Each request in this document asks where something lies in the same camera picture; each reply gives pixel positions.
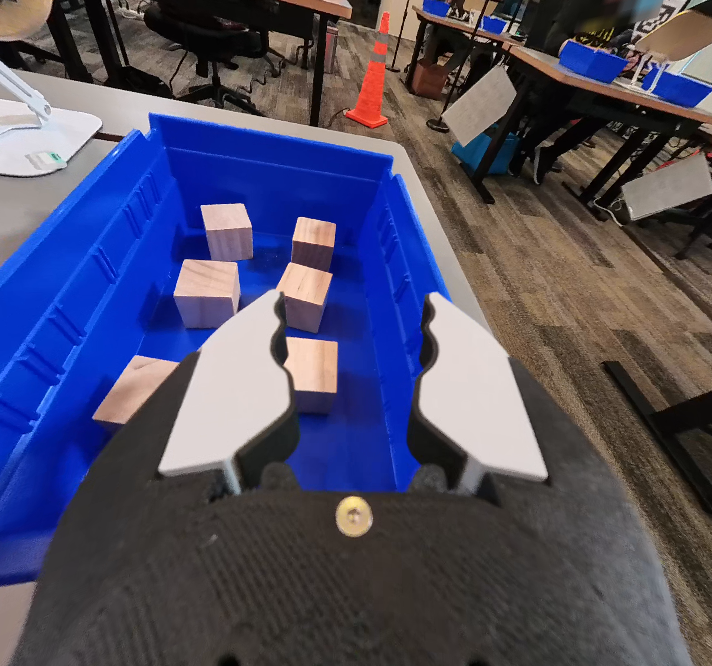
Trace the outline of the brown cardboard box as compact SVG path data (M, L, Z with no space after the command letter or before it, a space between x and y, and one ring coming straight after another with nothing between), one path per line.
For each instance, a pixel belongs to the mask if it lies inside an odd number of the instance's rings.
M418 60L414 67L411 92L415 96L438 101L448 77L449 72L444 65Z

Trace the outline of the orange traffic cone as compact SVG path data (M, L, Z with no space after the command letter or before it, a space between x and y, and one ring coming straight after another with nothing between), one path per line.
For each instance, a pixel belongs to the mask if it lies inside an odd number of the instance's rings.
M386 11L381 17L357 104L355 108L344 113L346 118L370 129L381 127L388 122L382 114L388 42L389 12Z

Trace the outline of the black monitor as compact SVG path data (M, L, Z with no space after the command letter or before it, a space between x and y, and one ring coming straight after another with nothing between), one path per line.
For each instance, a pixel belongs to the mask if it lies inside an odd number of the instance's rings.
M546 38L567 0L539 0L531 20L524 47L544 51Z

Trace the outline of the group of wooden cubes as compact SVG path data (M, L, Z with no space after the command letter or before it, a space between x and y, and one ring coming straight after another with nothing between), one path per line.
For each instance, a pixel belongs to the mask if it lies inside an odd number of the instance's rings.
M243 204L201 207L209 260L182 264L174 300L187 329L215 329L236 315L240 298L238 261L253 259L253 229ZM333 275L330 265L336 224L300 216L292 236L290 262L278 282L286 302L288 327L317 333ZM337 395L336 341L288 338L287 369L293 377L299 412L328 414ZM94 412L93 420L116 432L145 404L177 367L169 360L136 355Z

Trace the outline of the black office chair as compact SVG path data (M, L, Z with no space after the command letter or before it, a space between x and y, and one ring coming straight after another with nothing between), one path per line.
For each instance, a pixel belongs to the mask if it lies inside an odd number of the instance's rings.
M246 28L241 24L227 27L218 18L210 16L187 19L158 3L147 7L143 20L149 30L177 44L185 55L196 56L197 74L211 79L209 84L189 88L187 94L177 98L179 101L198 103L210 100L219 109L229 103L251 115L264 117L251 101L252 86L243 91L223 85L218 65L234 66L234 58L262 59L270 65L272 77L279 77L288 59L269 46L268 31Z

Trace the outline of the black white tag sign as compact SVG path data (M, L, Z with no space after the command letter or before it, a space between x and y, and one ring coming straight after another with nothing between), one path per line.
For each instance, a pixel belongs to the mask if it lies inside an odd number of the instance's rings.
M689 5L689 2L690 0L663 0L661 8L656 16L647 20L640 20L636 22L633 28L631 42L634 43L639 38L650 34L653 30L663 25L667 20L670 20L676 14L682 12Z

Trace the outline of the grey desk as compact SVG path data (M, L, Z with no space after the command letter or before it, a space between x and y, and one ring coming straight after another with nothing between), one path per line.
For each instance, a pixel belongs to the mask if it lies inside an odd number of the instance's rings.
M459 304L469 287L465 279L451 284L456 257L413 163L398 145L373 144L356 147L395 154ZM61 190L64 177L53 173L37 189L1 179L1 267L82 182ZM160 476L177 391L187 388L197 351L174 361L132 418L108 430L32 580L11 663L218 665L226 655L240 665L334 665L361 652L365 662L406 664L419 648L402 634L386 635L385 618L357 584L377 578L385 563L368 571L364 557L353 562L355 540L335 526L346 491L304 487L301 495L259 491L242 499L228 495L218 470Z

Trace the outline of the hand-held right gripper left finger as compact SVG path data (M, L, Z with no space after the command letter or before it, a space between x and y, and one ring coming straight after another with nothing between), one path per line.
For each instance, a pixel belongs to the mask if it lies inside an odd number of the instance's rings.
M203 343L158 464L162 477L218 470L240 494L294 453L300 428L285 329L286 299L271 289Z

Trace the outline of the wooden document stand white base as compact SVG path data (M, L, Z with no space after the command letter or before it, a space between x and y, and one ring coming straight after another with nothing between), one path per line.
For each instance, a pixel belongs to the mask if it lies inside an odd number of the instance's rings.
M1 0L1 42L35 34L48 20L55 0ZM67 163L100 130L94 115L53 108L43 94L1 62L1 175L40 177Z

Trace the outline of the grey leaning panel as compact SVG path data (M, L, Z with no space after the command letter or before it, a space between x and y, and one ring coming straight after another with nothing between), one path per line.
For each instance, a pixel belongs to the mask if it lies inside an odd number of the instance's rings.
M516 93L506 67L496 65L450 104L442 119L457 142L465 147L507 113Z
M622 187L622 200L632 222L710 195L711 171L703 153L660 167Z

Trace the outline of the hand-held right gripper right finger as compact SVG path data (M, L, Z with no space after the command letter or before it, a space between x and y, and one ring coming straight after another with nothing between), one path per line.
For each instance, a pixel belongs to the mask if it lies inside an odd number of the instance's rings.
M442 469L458 494L475 494L488 475L544 483L547 466L509 354L440 293L424 298L422 333L406 433L415 460Z

